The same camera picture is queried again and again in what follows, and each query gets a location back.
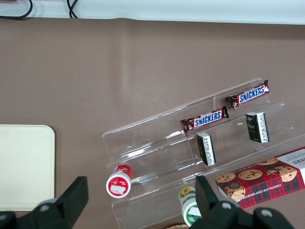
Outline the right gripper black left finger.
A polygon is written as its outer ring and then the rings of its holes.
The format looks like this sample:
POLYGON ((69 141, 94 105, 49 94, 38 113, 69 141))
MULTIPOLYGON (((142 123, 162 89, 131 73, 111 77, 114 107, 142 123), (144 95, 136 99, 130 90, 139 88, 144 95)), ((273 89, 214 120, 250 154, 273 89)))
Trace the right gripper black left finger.
POLYGON ((2 229, 71 229, 89 200, 87 177, 77 177, 55 201, 38 205, 17 218, 13 211, 0 213, 2 229))

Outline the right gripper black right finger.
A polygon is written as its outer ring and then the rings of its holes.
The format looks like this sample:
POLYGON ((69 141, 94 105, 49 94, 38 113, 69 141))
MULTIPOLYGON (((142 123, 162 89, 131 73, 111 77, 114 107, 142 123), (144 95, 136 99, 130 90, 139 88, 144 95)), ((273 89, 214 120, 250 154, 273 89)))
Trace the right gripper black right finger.
POLYGON ((204 176, 197 176, 195 198, 201 218, 192 229, 292 229, 282 213, 272 208, 256 208, 253 214, 225 198, 219 200, 204 176))

